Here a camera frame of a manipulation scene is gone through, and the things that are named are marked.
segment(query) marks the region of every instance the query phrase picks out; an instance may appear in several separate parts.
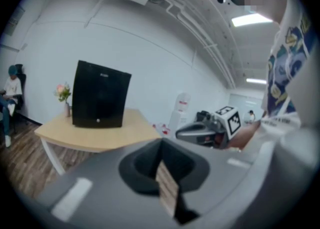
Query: person sitting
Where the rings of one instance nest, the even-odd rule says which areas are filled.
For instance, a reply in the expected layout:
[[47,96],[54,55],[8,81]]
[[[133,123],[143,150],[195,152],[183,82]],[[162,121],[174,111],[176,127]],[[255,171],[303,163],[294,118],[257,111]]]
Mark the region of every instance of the person sitting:
[[256,115],[255,115],[254,111],[252,111],[252,110],[249,111],[249,114],[250,114],[250,119],[249,119],[248,123],[252,124],[256,120]]
[[13,116],[18,97],[22,95],[21,82],[17,77],[17,68],[11,65],[8,70],[9,78],[6,80],[3,90],[0,90],[0,111],[3,114],[3,127],[5,135],[5,146],[11,145],[11,137],[9,136],[9,120]]

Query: white table leg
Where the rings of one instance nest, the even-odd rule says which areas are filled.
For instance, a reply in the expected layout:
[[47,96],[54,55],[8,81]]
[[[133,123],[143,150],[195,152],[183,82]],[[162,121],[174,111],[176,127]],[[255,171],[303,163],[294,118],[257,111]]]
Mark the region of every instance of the white table leg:
[[53,149],[53,144],[48,143],[45,139],[41,138],[41,142],[43,145],[43,148],[48,155],[53,167],[55,168],[56,172],[58,172],[59,175],[63,175],[66,171],[64,167],[62,167],[54,149]]

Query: printed shirt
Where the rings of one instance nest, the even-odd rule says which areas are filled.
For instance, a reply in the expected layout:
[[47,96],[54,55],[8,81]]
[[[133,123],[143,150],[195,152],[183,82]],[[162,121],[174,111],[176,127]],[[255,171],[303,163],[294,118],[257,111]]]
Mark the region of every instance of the printed shirt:
[[287,0],[280,31],[267,61],[267,86],[261,108],[268,115],[261,119],[244,152],[258,152],[263,143],[275,141],[301,126],[286,86],[309,58],[316,40],[316,32],[299,1]]

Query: pink flower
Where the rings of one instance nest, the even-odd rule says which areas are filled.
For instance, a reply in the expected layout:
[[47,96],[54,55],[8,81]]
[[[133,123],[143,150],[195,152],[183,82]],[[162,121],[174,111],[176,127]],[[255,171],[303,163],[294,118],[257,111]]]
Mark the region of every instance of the pink flower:
[[59,84],[58,86],[56,86],[56,92],[58,92],[58,94],[61,94],[65,89],[65,86]]

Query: white wall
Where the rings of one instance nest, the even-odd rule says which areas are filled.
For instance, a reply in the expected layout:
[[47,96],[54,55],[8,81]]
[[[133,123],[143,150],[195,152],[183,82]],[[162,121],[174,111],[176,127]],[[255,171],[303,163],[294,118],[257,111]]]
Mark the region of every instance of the white wall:
[[228,105],[238,108],[242,125],[246,125],[245,121],[248,121],[250,119],[250,110],[253,110],[256,120],[262,118],[262,115],[264,113],[264,110],[261,108],[262,100],[260,98],[231,93]]
[[97,1],[50,0],[29,29],[16,58],[27,75],[26,116],[45,123],[62,112],[53,91],[59,83],[73,87],[78,60],[132,74],[126,107],[150,123],[168,123],[181,92],[191,94],[189,121],[220,107],[226,83],[207,57],[194,57],[198,41],[178,21],[154,4],[106,0],[84,28]]
[[259,85],[256,88],[238,87],[235,89],[227,89],[226,95],[224,96],[223,103],[226,103],[226,104],[229,103],[230,94],[235,94],[235,95],[240,95],[240,96],[244,96],[244,97],[248,97],[248,98],[262,100],[264,98],[265,89],[266,89],[265,85]]
[[37,20],[41,10],[45,6],[45,1],[46,0],[21,0],[19,5],[25,10],[25,12],[16,26],[13,35],[10,36],[3,33],[0,38],[0,43],[16,50],[20,50],[30,26]]

